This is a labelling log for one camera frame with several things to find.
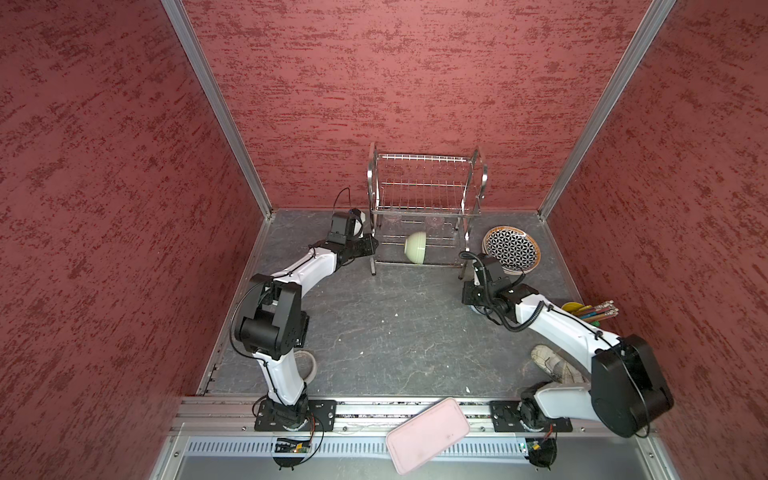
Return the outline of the white patterned plate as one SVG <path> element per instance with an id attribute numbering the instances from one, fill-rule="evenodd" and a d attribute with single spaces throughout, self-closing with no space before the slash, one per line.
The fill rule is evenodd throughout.
<path id="1" fill-rule="evenodd" d="M 541 261 L 541 249 L 533 237 L 511 226 L 490 229 L 482 240 L 482 250 L 496 258 L 508 275 L 528 273 Z"/>

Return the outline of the pale green bowl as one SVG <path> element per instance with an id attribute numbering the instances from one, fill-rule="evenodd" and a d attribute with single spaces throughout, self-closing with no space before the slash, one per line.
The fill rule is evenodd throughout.
<path id="1" fill-rule="evenodd" d="M 404 242 L 404 254 L 409 262 L 422 265 L 426 256 L 427 233 L 415 232 L 409 235 Z"/>

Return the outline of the steel two-tier dish rack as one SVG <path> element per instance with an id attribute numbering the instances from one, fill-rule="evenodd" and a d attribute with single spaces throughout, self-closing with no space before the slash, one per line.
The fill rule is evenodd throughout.
<path id="1" fill-rule="evenodd" d="M 424 266 L 458 270 L 470 249 L 472 224 L 481 214 L 488 166 L 480 149 L 468 155 L 397 153 L 369 148 L 367 194 L 371 233 L 379 241 L 370 272 L 380 266 Z M 408 261 L 405 239 L 427 233 L 422 265 Z"/>

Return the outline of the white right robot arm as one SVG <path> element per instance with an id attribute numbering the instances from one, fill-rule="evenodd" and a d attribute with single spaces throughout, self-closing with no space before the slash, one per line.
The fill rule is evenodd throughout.
<path id="1" fill-rule="evenodd" d="M 505 274 L 485 254 L 460 253 L 473 277 L 462 302 L 511 333 L 531 330 L 566 355 L 542 361 L 552 381 L 530 387 L 518 403 L 523 429 L 540 432 L 559 419 L 601 422 L 629 438 L 648 433 L 674 406 L 674 397 L 651 346 L 637 335 L 621 337 L 554 305 L 521 278 Z"/>

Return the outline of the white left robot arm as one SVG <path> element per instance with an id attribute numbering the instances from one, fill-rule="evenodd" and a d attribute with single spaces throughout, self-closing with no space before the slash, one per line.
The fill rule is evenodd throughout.
<path id="1" fill-rule="evenodd" d="M 304 295 L 346 264 L 374 255 L 377 248 L 378 241 L 369 233 L 343 243 L 321 241 L 290 266 L 251 277 L 232 320 L 230 342 L 237 354 L 260 363 L 269 400 L 297 409 L 306 399 L 307 380 L 295 360 L 308 331 Z"/>

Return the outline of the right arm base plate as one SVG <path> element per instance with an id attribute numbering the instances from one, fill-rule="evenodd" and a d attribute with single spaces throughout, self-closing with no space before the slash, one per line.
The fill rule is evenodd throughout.
<path id="1" fill-rule="evenodd" d="M 497 433 L 569 433 L 572 423 L 567 418 L 546 417 L 533 400 L 491 401 L 490 418 Z"/>

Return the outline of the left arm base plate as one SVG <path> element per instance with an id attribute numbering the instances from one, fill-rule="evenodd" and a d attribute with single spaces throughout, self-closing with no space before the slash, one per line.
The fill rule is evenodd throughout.
<path id="1" fill-rule="evenodd" d="M 318 432 L 334 429 L 338 402 L 335 400 L 300 399 L 296 405 L 285 406 L 271 399 L 263 400 L 255 411 L 256 432 Z"/>

